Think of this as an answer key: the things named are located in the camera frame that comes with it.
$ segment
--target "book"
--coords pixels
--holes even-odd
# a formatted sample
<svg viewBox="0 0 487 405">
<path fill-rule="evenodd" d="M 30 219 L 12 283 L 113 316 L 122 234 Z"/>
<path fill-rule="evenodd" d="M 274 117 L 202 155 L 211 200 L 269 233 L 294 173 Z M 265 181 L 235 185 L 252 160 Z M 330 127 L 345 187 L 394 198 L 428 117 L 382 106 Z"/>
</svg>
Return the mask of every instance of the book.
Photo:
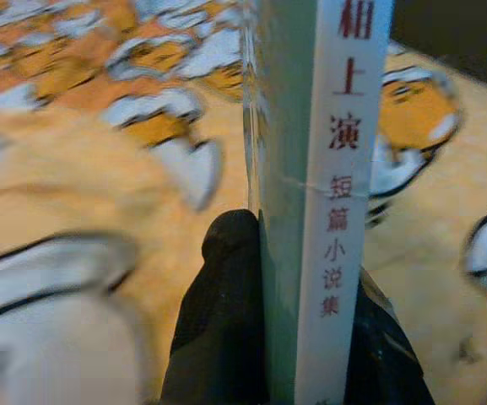
<svg viewBox="0 0 487 405">
<path fill-rule="evenodd" d="M 272 403 L 342 403 L 392 0 L 243 5 Z"/>
</svg>

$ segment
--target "black object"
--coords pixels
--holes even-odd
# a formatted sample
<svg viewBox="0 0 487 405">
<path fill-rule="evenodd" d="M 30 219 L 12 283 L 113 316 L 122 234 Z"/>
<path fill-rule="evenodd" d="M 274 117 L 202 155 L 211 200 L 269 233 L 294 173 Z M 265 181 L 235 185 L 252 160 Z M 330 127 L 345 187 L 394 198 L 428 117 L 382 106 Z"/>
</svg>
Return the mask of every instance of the black object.
<svg viewBox="0 0 487 405">
<path fill-rule="evenodd" d="M 202 254 L 205 263 L 181 304 L 160 403 L 267 403 L 254 215 L 246 210 L 220 215 L 205 236 Z M 434 403 L 389 301 L 365 271 L 358 291 L 345 403 Z"/>
</svg>

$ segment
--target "book spine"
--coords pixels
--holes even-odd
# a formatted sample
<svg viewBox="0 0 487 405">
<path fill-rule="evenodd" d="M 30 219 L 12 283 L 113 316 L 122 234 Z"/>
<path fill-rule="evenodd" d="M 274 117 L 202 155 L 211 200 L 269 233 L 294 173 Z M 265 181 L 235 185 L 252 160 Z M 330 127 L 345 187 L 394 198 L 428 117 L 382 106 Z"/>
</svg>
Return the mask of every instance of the book spine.
<svg viewBox="0 0 487 405">
<path fill-rule="evenodd" d="M 344 399 L 391 13 L 392 0 L 317 2 L 296 404 Z"/>
</svg>

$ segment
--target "green book cover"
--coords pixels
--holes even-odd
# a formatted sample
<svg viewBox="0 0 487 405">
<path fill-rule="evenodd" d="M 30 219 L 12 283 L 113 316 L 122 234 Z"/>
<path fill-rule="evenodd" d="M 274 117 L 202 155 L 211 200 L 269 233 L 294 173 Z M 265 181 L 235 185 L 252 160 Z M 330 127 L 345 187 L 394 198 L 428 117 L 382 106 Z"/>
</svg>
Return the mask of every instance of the green book cover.
<svg viewBox="0 0 487 405">
<path fill-rule="evenodd" d="M 243 5 L 272 403 L 342 403 L 392 0 Z"/>
</svg>

